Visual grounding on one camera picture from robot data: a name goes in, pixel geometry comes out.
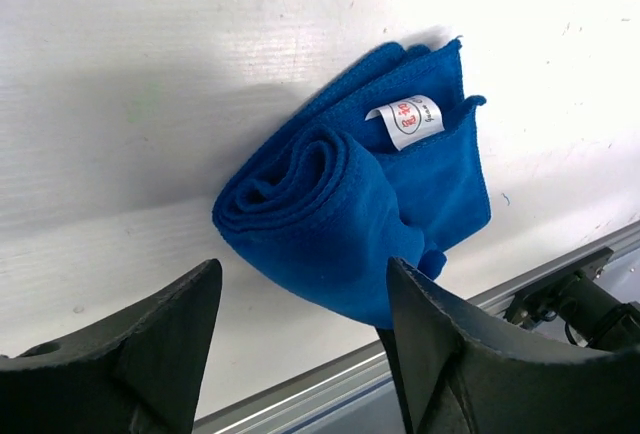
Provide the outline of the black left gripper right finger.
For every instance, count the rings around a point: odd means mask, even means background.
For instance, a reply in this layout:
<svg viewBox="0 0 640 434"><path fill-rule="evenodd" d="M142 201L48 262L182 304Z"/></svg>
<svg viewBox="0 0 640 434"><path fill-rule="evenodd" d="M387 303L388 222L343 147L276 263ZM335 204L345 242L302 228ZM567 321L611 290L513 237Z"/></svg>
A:
<svg viewBox="0 0 640 434"><path fill-rule="evenodd" d="M385 348L408 433L636 433L639 348L602 351L487 314L399 258Z"/></svg>

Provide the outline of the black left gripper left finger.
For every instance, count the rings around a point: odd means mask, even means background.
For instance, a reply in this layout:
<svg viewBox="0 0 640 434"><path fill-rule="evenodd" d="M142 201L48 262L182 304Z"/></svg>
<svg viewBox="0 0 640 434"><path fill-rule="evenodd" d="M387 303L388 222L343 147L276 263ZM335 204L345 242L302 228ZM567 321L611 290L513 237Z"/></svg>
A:
<svg viewBox="0 0 640 434"><path fill-rule="evenodd" d="M2 432L191 432L221 290L221 264L207 260L102 320L2 357Z"/></svg>

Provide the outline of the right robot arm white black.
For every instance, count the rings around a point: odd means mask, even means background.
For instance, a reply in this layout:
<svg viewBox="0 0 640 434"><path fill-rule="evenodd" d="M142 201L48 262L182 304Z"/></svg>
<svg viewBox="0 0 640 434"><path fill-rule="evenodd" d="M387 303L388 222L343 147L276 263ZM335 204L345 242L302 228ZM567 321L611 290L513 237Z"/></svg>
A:
<svg viewBox="0 0 640 434"><path fill-rule="evenodd" d="M550 291L552 310L564 320L568 342L602 351L639 346L639 303L622 303L583 272L564 276Z"/></svg>

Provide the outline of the royal blue towel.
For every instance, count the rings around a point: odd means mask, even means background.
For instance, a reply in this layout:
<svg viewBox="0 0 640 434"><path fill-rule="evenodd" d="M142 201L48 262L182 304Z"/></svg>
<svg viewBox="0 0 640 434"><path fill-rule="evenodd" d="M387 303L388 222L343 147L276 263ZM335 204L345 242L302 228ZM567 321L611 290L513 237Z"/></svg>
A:
<svg viewBox="0 0 640 434"><path fill-rule="evenodd" d="M460 49L389 42L343 72L223 188L222 238L291 293L390 328L388 260L436 278L491 217Z"/></svg>

